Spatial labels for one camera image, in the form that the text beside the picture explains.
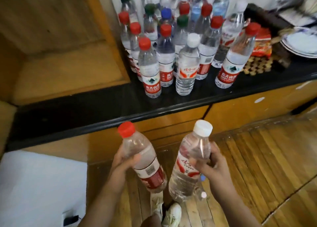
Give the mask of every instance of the sneaker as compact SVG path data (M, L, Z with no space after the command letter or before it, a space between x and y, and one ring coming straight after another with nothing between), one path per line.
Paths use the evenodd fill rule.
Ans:
M153 194L151 193L151 215L157 214L162 221L163 218L163 192Z
M180 218L182 217L182 208L179 203L173 203L168 211L166 211L166 216L163 220L163 227L177 227L180 223Z

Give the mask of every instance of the stack of plates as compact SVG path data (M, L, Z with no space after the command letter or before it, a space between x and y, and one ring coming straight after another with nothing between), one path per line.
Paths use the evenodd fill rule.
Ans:
M282 46L295 55L317 58L317 31L300 27L295 27L294 30L294 33L282 37Z

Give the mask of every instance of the human hand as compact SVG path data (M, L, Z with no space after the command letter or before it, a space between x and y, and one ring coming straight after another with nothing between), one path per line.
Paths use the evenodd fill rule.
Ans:
M191 165L200 173L204 174L210 183L210 190L216 201L226 201L236 195L226 158L220 153L218 145L213 142L214 148L210 155L211 166L203 161L190 158Z
M121 194L125 183L126 171L136 165L140 159L140 154L136 154L128 159L125 159L123 147L121 145L113 158L108 181L106 183L107 191Z

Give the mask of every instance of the snack package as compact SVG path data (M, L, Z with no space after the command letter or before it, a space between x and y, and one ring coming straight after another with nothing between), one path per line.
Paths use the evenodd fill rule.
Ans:
M269 59L272 54L271 32L267 28L261 28L256 36L256 44L251 56L266 57Z

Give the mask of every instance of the forearm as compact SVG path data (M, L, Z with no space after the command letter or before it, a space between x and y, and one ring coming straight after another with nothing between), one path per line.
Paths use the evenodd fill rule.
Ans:
M260 223L237 193L220 201L230 227L259 227Z
M111 191L104 185L95 198L78 227L108 227L120 199L120 194Z

